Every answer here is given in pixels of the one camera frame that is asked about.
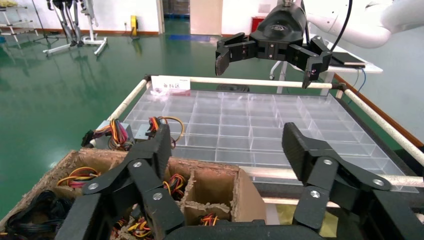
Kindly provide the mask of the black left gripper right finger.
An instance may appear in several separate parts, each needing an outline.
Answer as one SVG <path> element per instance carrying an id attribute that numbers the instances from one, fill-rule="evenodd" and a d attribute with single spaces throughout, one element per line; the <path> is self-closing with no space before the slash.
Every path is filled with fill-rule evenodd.
<path id="1" fill-rule="evenodd" d="M 304 186 L 293 216 L 295 225 L 320 231 L 328 202 L 363 223 L 375 193 L 391 191 L 388 180 L 344 160 L 326 141 L 303 135 L 293 122 L 283 127 L 282 148 Z"/>

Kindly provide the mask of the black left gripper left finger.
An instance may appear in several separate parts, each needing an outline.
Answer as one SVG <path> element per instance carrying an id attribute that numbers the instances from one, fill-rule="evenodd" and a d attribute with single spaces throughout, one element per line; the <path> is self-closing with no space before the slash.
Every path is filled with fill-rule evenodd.
<path id="1" fill-rule="evenodd" d="M 156 240 L 182 227 L 184 216 L 163 187 L 171 155 L 170 128 L 163 124 L 153 138 L 135 143 L 118 166 L 89 181 L 83 195 L 95 195 L 98 202 L 81 238 L 107 240 L 113 224 L 133 205 L 140 207 Z"/>

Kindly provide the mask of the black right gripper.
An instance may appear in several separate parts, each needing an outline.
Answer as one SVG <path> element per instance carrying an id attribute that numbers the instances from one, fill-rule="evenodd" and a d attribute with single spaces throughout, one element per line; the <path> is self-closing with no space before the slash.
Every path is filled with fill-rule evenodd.
<path id="1" fill-rule="evenodd" d="M 303 46 L 307 18 L 296 4 L 276 6 L 249 38 L 240 32 L 217 42 L 215 75 L 221 76 L 230 63 L 251 58 L 287 61 L 303 70 L 302 88 L 317 81 L 329 68 L 332 52 L 321 36 Z"/>

